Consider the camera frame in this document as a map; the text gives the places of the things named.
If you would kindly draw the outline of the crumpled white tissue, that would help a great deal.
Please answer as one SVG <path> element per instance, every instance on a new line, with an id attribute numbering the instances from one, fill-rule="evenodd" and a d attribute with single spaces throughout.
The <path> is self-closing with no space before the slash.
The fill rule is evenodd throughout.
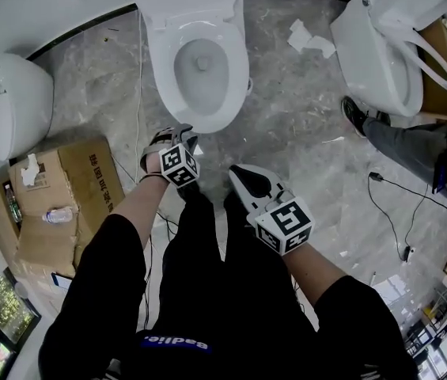
<path id="1" fill-rule="evenodd" d="M 21 168 L 21 179 L 23 185 L 32 187 L 35 185 L 36 177 L 40 173 L 40 165 L 35 154 L 28 155 L 28 165 L 26 168 Z"/>

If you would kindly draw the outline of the clear plastic water bottle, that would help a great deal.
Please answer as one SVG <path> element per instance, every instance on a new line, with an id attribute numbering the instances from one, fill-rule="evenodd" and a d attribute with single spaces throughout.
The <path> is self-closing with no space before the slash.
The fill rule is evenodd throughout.
<path id="1" fill-rule="evenodd" d="M 63 224 L 72 222 L 78 213 L 72 207 L 51 209 L 42 216 L 42 220 L 49 224 Z"/>

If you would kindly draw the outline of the person's left forearm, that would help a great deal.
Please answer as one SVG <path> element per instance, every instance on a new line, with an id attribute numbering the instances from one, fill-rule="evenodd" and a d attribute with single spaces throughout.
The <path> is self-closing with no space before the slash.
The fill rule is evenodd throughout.
<path id="1" fill-rule="evenodd" d="M 155 215 L 168 186 L 169 182 L 161 174 L 146 174 L 112 212 L 123 216 L 134 226 L 143 249 L 150 238 Z"/>

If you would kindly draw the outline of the large flattened cardboard box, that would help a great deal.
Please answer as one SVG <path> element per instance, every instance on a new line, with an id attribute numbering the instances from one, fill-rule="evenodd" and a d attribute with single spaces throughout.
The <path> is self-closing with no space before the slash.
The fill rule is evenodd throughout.
<path id="1" fill-rule="evenodd" d="M 59 146 L 36 158 L 40 173 L 32 187 L 21 179 L 26 160 L 0 175 L 0 251 L 17 277 L 49 281 L 55 272 L 71 278 L 101 223 L 123 200 L 122 185 L 104 138 Z M 10 212 L 6 184 L 21 209 L 20 223 Z M 61 207 L 72 207 L 76 219 L 63 224 L 42 220 L 46 212 Z"/>

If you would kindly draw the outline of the green label water bottle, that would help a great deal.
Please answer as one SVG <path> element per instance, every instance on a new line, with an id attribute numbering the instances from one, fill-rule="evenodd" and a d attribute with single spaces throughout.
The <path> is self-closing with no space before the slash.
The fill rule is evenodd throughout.
<path id="1" fill-rule="evenodd" d="M 14 222 L 15 223 L 22 222 L 21 209 L 17 202 L 16 196 L 14 195 L 13 189 L 11 188 L 11 186 L 9 184 L 5 185 L 5 191 L 6 191 L 6 200 L 9 205 L 9 209 L 13 216 Z"/>

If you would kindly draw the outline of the person's black trousers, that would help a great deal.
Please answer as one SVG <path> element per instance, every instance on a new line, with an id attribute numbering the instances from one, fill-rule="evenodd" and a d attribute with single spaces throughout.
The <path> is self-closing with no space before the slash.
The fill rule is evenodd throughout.
<path id="1" fill-rule="evenodd" d="M 256 238 L 246 213 L 226 212 L 226 218 L 222 256 L 213 204 L 202 193 L 185 203 L 163 256 L 155 328 L 199 335 L 232 330 L 313 333 L 282 258 Z"/>

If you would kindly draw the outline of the black smartphone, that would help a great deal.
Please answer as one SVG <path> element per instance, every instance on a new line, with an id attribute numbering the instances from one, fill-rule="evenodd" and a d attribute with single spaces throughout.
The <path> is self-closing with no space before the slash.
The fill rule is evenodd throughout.
<path id="1" fill-rule="evenodd" d="M 68 291 L 70 289 L 70 285 L 73 282 L 72 278 L 60 275 L 55 272 L 51 273 L 51 279 L 53 284 L 62 289 L 63 291 Z"/>

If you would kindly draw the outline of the person's left black shoe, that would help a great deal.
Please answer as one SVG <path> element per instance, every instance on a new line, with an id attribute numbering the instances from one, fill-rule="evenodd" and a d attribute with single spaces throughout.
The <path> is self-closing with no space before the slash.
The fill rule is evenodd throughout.
<path id="1" fill-rule="evenodd" d="M 196 200 L 201 195 L 199 185 L 196 181 L 178 188 L 177 193 L 185 203 Z"/>

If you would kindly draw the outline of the white egg-shaped toilet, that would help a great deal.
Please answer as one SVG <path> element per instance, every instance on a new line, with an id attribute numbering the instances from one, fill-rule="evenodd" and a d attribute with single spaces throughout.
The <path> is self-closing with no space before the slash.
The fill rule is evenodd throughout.
<path id="1" fill-rule="evenodd" d="M 35 63 L 0 54 L 0 161 L 32 149 L 47 135 L 53 114 L 53 77 Z"/>

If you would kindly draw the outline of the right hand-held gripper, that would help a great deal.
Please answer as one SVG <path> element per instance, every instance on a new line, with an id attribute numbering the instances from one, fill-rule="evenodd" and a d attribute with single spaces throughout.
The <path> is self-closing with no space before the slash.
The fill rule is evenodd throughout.
<path id="1" fill-rule="evenodd" d="M 280 256 L 305 244 L 315 225 L 314 217 L 300 196 L 295 196 L 280 177 L 265 168 L 237 164 L 229 168 L 233 190 L 248 212 L 256 237 Z M 259 202 L 278 194 L 259 207 Z"/>

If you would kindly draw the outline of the white button-top toilet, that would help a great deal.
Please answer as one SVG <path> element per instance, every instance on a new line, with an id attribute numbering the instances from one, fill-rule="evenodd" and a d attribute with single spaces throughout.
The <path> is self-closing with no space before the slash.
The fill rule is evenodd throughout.
<path id="1" fill-rule="evenodd" d="M 343 77 L 360 101 L 412 117 L 423 103 L 422 73 L 447 90 L 447 62 L 419 34 L 447 0 L 350 0 L 331 23 Z"/>

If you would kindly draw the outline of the brown cardboard box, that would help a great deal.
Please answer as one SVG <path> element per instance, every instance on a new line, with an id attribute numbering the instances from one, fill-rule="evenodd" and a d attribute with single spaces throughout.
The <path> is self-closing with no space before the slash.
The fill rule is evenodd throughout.
<path id="1" fill-rule="evenodd" d="M 441 19 L 419 32 L 426 42 L 447 62 L 447 29 Z M 440 120 L 447 120 L 447 90 L 425 72 L 422 73 L 423 103 L 421 112 Z"/>

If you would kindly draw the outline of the person's left hand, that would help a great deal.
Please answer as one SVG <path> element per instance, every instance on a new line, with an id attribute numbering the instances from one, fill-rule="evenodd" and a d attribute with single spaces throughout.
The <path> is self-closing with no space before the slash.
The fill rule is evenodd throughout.
<path id="1" fill-rule="evenodd" d="M 140 166 L 144 172 L 144 175 L 141 177 L 142 180 L 150 176 L 161 176 L 160 150 L 160 144 L 153 144 L 143 150 L 140 159 Z"/>

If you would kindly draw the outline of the person's black shirt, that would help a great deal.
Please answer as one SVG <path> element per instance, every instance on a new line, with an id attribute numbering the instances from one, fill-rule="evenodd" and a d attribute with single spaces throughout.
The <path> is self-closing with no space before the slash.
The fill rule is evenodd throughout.
<path id="1" fill-rule="evenodd" d="M 40 348 L 41 380 L 417 380 L 395 318 L 350 277 L 315 305 L 313 333 L 138 330 L 146 289 L 139 236 L 112 215 L 82 254 Z"/>

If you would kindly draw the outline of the person's right forearm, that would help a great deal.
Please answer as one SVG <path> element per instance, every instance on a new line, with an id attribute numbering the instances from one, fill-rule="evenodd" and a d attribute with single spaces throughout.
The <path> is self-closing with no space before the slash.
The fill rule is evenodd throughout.
<path id="1" fill-rule="evenodd" d="M 282 259 L 312 306 L 332 284 L 346 275 L 308 243 L 300 245 Z"/>

